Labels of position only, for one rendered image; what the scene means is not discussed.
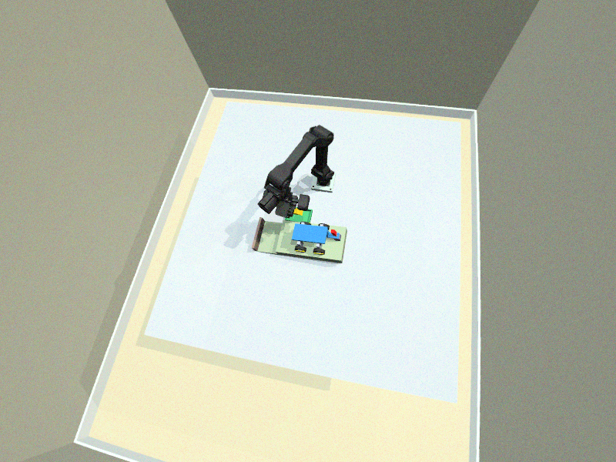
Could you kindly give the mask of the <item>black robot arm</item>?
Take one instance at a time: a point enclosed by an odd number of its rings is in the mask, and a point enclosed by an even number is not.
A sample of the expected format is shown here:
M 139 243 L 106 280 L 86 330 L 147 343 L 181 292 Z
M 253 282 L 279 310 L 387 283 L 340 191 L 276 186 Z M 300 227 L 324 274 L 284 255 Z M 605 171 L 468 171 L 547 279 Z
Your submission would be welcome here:
M 311 169 L 311 174 L 317 177 L 318 186 L 329 186 L 335 173 L 327 165 L 328 146 L 333 139 L 334 133 L 329 129 L 320 125 L 310 127 L 287 159 L 268 173 L 264 186 L 268 193 L 258 202 L 258 206 L 268 214 L 276 207 L 276 215 L 293 217 L 293 203 L 280 199 L 290 194 L 289 186 L 293 173 L 313 147 L 316 147 L 316 164 Z

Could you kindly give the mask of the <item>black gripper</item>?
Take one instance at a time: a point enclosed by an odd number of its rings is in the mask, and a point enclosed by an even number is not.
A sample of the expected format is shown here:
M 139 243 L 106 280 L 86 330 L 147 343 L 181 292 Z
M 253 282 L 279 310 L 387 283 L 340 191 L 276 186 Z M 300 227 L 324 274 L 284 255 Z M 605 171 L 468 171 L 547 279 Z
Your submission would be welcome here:
M 263 197 L 267 194 L 267 190 L 264 191 L 263 193 Z M 293 195 L 293 192 L 290 192 L 290 194 L 284 198 L 284 199 L 280 199 L 280 201 L 291 201 L 293 203 L 293 209 L 296 208 L 296 204 L 297 204 L 297 209 L 298 210 L 302 210 L 302 211 L 307 211 L 308 210 L 308 206 L 310 203 L 310 197 L 309 195 L 303 195 L 300 194 L 300 197 L 298 199 L 298 196 Z

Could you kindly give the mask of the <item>blue trolley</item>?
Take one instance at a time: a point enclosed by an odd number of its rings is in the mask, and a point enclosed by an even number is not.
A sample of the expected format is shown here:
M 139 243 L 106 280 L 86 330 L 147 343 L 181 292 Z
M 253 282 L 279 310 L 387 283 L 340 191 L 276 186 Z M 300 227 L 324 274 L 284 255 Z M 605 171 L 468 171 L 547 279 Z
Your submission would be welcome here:
M 303 242 L 316 243 L 316 248 L 313 250 L 314 254 L 324 255 L 325 250 L 322 249 L 322 244 L 325 244 L 326 238 L 339 239 L 340 235 L 337 233 L 337 237 L 333 236 L 329 232 L 329 228 L 330 226 L 325 223 L 320 223 L 318 226 L 311 226 L 311 223 L 308 222 L 295 223 L 292 237 L 292 240 L 296 240 L 298 245 L 295 246 L 295 250 L 305 253 L 306 247 L 303 246 Z

